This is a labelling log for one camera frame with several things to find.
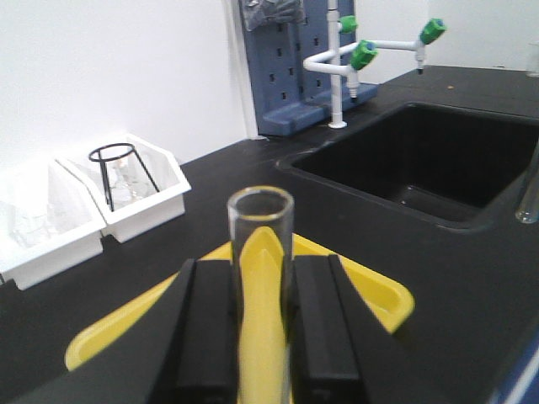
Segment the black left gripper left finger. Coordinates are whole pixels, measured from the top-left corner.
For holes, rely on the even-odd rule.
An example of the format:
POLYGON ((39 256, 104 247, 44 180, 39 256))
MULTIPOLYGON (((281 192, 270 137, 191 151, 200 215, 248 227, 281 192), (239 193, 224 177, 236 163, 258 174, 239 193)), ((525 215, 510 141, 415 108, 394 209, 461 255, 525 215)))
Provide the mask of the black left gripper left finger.
POLYGON ((157 302, 103 351, 18 403, 234 403, 231 264, 187 260, 157 302))

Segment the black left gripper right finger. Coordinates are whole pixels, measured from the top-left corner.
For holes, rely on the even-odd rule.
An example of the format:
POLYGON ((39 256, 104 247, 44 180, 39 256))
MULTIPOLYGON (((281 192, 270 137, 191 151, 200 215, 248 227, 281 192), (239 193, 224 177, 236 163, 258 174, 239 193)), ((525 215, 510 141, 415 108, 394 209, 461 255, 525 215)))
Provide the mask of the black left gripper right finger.
POLYGON ((417 312, 389 332, 335 255, 299 256, 291 299, 292 385, 298 403, 487 403, 497 362, 454 290, 419 289, 417 312))

